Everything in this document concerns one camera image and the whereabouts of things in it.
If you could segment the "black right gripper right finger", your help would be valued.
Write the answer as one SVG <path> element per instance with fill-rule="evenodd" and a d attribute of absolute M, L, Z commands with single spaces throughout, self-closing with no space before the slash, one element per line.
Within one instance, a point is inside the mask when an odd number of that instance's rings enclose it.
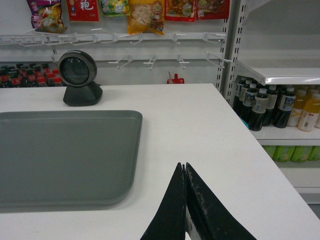
<path fill-rule="evenodd" d="M 254 240 L 190 163 L 186 173 L 186 232 L 192 240 Z"/>

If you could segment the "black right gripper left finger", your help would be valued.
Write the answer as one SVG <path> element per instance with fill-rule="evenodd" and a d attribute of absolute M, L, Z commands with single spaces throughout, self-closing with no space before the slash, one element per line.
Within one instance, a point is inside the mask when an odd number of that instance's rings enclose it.
<path fill-rule="evenodd" d="M 178 163 L 158 210 L 142 240 L 184 240 L 186 238 L 187 180 L 185 167 Z"/>

